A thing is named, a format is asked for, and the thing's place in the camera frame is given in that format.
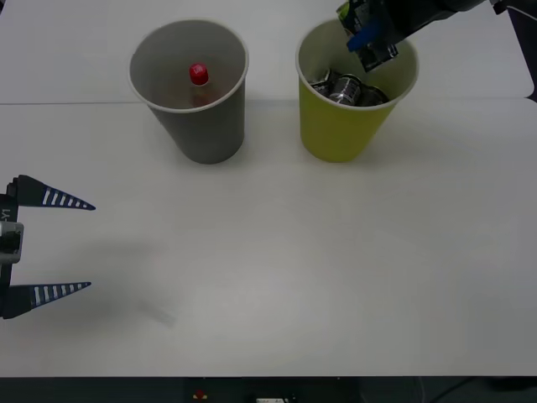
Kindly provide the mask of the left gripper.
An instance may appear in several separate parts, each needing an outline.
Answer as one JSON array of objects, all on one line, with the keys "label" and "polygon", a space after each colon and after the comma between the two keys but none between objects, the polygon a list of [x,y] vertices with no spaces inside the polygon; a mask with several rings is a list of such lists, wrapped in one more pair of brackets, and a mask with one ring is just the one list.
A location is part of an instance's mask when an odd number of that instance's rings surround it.
[{"label": "left gripper", "polygon": [[5,320],[19,317],[91,285],[91,282],[10,285],[12,266],[19,260],[17,203],[21,207],[96,209],[91,203],[28,175],[19,175],[16,178],[16,199],[9,192],[7,189],[1,194],[1,318]]}]

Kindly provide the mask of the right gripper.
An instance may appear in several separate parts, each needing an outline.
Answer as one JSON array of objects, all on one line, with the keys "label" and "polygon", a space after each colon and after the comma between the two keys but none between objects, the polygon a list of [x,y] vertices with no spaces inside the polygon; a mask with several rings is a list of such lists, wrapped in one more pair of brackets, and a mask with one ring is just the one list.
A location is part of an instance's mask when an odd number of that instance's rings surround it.
[{"label": "right gripper", "polygon": [[426,25],[456,12],[449,1],[376,1],[375,15],[379,21],[370,22],[354,34],[347,42],[347,49],[357,52],[373,43],[381,33],[388,43],[397,44]]}]

